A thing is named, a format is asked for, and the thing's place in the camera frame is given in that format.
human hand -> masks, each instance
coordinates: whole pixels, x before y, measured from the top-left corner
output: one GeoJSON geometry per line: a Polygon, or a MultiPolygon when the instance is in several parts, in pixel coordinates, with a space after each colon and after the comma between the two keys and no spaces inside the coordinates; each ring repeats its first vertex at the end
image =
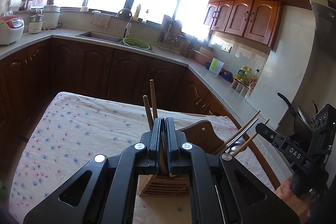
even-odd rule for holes
{"type": "Polygon", "coordinates": [[[300,218],[300,223],[308,219],[309,198],[299,199],[291,190],[291,177],[285,179],[275,194],[286,203],[300,218]]]}

wooden chopsticks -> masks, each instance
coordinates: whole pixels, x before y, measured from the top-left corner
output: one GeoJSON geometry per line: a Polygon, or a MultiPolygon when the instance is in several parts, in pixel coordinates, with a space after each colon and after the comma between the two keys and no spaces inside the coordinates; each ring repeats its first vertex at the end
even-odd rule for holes
{"type": "Polygon", "coordinates": [[[224,149],[224,147],[226,146],[226,144],[228,144],[229,142],[231,142],[234,138],[236,138],[245,128],[247,128],[247,126],[254,120],[254,118],[260,113],[260,110],[258,110],[256,112],[256,114],[253,115],[253,117],[251,119],[249,119],[249,121],[244,124],[241,129],[239,129],[233,136],[231,136],[231,138],[229,138],[224,144],[222,144],[219,148],[216,149],[216,151],[214,152],[215,155],[219,155],[221,154],[221,151],[224,149]]]}
{"type": "Polygon", "coordinates": [[[232,154],[232,156],[235,157],[235,156],[237,156],[237,154],[238,154],[239,152],[245,150],[245,148],[249,145],[250,142],[252,142],[252,140],[253,140],[257,135],[258,135],[257,132],[254,133],[254,134],[252,135],[251,138],[249,138],[249,139],[248,139],[248,140],[247,140],[241,147],[238,148],[237,151],[235,151],[235,152],[232,154]]]}

tile backsplash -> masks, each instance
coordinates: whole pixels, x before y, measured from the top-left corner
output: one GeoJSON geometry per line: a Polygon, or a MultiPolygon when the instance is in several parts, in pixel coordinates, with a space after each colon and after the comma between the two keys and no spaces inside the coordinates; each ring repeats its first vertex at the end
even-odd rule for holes
{"type": "Polygon", "coordinates": [[[257,50],[247,46],[250,41],[221,32],[213,32],[210,42],[214,57],[224,62],[224,67],[234,76],[243,65],[251,68],[253,73],[258,69],[259,75],[261,74],[268,58],[269,49],[260,48],[257,50]],[[231,51],[222,51],[223,45],[231,46],[231,51]]]}

faucet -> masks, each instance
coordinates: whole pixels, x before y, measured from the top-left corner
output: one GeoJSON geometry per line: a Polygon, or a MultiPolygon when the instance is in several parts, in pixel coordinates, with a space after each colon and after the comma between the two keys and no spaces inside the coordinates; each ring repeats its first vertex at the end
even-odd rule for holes
{"type": "Polygon", "coordinates": [[[121,9],[121,10],[115,15],[115,17],[118,17],[118,16],[119,16],[119,13],[120,13],[121,11],[124,11],[124,10],[127,10],[127,11],[129,11],[129,12],[131,13],[131,17],[130,17],[130,19],[129,19],[129,22],[128,22],[127,25],[126,25],[125,33],[124,33],[124,38],[126,38],[126,37],[129,36],[129,32],[130,32],[130,30],[131,30],[131,26],[132,26],[132,24],[131,24],[131,20],[132,20],[133,15],[132,15],[131,10],[130,10],[130,9],[127,9],[127,8],[121,9]]]}

floral tablecloth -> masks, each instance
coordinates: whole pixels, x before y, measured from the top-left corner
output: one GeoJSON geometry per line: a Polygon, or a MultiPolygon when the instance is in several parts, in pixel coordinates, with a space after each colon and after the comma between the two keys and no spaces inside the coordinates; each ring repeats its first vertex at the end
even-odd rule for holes
{"type": "MultiPolygon", "coordinates": [[[[215,133],[228,139],[236,127],[228,117],[188,115],[158,110],[173,117],[176,129],[199,120],[211,121],[215,133]]],[[[97,154],[113,156],[139,142],[149,131],[144,107],[61,92],[33,132],[17,166],[9,211],[23,223],[25,215],[97,154]]],[[[274,190],[253,152],[236,157],[274,190]]],[[[136,198],[133,223],[191,223],[188,197],[136,198]]]]}

